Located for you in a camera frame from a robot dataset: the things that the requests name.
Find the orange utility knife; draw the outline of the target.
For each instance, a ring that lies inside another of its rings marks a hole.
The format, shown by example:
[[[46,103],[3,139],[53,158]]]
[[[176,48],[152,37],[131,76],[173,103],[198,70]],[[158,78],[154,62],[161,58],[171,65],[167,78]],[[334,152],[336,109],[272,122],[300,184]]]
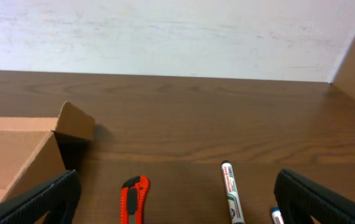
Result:
[[[136,176],[123,183],[121,188],[120,224],[144,224],[144,206],[150,181]]]

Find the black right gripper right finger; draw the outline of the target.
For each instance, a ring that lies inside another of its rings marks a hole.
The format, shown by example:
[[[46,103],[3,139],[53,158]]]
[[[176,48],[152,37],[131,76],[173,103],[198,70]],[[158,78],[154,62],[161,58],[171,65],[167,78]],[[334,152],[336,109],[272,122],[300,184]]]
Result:
[[[293,170],[280,170],[274,195],[287,224],[355,224],[355,202]]]

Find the cardboard box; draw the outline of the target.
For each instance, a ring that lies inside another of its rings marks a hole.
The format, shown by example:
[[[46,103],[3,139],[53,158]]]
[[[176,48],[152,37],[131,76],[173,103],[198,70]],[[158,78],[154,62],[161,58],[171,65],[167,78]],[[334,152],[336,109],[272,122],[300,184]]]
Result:
[[[0,117],[0,203],[64,172],[58,142],[94,131],[95,119],[68,101],[55,118]]]

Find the black cap white marker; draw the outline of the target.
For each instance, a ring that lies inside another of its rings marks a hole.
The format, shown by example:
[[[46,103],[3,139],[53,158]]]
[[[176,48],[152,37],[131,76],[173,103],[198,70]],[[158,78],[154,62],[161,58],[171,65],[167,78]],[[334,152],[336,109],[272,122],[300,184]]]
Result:
[[[228,160],[224,160],[221,163],[221,170],[223,173],[223,181],[226,189],[226,198],[228,202],[231,223],[245,224],[246,222],[242,213],[232,164]]]

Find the blue cap white marker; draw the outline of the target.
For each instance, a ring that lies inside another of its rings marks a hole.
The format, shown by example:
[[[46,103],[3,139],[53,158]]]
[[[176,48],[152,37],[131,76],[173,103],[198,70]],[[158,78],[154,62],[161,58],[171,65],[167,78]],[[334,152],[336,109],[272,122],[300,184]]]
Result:
[[[282,214],[278,207],[273,207],[271,209],[271,217],[274,224],[284,224],[284,220],[282,218]]]

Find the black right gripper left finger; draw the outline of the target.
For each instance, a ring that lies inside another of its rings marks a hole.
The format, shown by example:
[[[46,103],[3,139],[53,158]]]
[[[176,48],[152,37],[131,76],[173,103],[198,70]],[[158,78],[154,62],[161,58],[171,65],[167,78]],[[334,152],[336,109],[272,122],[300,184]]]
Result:
[[[0,224],[71,224],[81,197],[81,182],[75,170],[66,170],[10,200],[0,203]]]

